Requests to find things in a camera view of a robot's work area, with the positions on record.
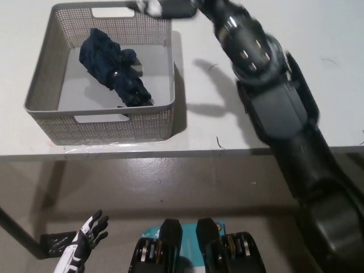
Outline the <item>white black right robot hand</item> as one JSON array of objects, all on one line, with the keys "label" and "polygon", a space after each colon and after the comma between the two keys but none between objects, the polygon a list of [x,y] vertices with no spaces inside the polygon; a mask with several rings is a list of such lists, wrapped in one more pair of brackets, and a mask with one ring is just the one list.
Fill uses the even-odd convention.
[{"label": "white black right robot hand", "polygon": [[156,19],[185,19],[195,16],[198,4],[195,1],[131,1],[126,3],[130,10]]}]

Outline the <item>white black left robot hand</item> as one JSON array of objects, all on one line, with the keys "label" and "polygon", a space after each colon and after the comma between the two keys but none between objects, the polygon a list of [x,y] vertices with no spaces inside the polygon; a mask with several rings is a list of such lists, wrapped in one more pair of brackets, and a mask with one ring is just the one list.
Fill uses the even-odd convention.
[{"label": "white black left robot hand", "polygon": [[99,242],[108,236],[105,230],[109,216],[102,216],[98,210],[79,229],[71,244],[67,246],[58,261],[54,273],[84,272],[85,262]]}]

